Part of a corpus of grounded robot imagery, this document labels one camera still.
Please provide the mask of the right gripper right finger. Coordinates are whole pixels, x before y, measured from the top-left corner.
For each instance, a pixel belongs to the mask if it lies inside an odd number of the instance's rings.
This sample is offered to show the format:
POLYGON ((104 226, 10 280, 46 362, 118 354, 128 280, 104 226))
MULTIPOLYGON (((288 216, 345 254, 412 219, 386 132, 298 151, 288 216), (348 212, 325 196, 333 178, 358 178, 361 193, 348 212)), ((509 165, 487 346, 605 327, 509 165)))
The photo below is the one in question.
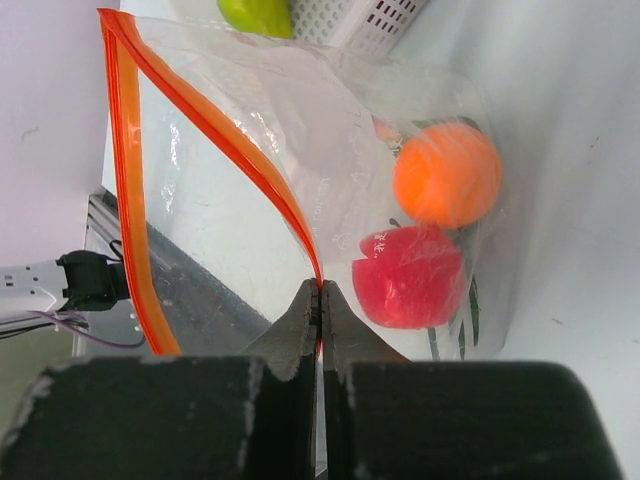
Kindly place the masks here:
POLYGON ((548 362, 412 362, 320 293, 332 479, 618 479, 593 402, 548 362))

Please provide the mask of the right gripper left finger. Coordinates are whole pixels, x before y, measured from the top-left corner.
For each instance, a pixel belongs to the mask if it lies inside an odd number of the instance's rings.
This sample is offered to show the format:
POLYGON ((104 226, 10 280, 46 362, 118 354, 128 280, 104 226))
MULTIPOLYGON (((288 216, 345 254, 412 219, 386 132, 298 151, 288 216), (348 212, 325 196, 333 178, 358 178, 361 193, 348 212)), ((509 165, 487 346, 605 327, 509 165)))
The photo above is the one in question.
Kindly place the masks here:
POLYGON ((5 479, 311 479, 319 290, 238 355, 47 367, 1 442, 5 479))

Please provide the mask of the large red apple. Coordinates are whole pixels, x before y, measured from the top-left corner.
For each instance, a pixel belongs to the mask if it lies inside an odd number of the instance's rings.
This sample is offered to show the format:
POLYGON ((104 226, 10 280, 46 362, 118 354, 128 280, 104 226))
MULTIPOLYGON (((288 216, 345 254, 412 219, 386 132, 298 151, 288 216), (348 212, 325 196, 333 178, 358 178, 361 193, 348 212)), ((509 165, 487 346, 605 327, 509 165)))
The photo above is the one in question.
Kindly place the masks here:
POLYGON ((361 240, 352 283, 365 316, 401 330, 441 326, 459 305, 465 286, 463 257, 437 227, 395 227, 361 240))

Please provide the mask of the orange fruit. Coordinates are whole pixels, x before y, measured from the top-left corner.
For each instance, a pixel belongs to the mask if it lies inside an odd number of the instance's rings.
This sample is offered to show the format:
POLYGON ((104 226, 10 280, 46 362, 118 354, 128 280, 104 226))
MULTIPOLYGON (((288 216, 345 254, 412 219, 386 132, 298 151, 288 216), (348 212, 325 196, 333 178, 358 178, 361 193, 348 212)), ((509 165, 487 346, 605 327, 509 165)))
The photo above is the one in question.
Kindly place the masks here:
POLYGON ((409 218, 456 229, 491 210, 502 178, 492 141, 471 125, 446 122, 424 128, 401 147, 392 186, 409 218))

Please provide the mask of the clear zip bag orange zipper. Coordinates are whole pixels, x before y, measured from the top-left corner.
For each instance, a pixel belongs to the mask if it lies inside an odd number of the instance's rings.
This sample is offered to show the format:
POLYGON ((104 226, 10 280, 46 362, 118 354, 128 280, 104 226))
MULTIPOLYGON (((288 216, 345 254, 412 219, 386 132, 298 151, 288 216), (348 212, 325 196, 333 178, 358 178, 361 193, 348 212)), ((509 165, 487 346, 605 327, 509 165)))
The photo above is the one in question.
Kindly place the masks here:
MULTIPOLYGON (((406 357, 429 360, 428 328, 368 320, 352 262, 361 240, 379 231, 453 230, 417 223, 398 205, 397 156, 376 127, 467 116, 497 149, 474 85, 440 65, 299 40, 112 9, 99 19, 124 262, 153 352, 184 354, 153 286, 148 226, 271 326, 303 282, 331 280, 375 333, 406 357)), ((496 231, 510 191, 501 160, 498 198, 479 219, 480 335, 465 359, 494 355, 509 328, 512 244, 496 231)))

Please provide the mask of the yellow green pear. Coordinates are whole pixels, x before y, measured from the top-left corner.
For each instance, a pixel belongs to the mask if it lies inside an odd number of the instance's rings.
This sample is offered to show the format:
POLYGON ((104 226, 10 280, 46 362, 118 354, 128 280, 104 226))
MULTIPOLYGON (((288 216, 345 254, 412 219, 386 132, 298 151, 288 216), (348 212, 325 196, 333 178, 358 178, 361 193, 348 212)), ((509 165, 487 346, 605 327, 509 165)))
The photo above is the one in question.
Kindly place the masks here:
POLYGON ((223 19, 236 30, 289 39, 291 16, 287 0, 217 0, 223 19))

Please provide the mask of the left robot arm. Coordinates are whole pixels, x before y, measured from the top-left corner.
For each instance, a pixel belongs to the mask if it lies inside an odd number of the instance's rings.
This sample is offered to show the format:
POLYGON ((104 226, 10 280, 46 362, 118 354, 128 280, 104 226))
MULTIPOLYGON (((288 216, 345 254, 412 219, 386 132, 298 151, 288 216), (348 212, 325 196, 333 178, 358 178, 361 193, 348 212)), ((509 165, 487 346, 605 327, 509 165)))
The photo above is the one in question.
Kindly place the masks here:
POLYGON ((48 326, 51 316, 78 320, 130 298, 124 264, 87 250, 56 260, 1 268, 1 332, 48 326))

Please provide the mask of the white plastic basket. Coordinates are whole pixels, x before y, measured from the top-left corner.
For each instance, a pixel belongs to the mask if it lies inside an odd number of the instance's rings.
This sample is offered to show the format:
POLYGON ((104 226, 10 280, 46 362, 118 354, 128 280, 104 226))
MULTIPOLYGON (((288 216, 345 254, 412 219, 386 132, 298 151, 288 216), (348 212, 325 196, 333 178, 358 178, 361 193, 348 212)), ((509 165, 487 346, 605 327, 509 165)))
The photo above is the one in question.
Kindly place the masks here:
POLYGON ((293 37, 309 43, 387 55, 426 0, 294 0, 293 37))

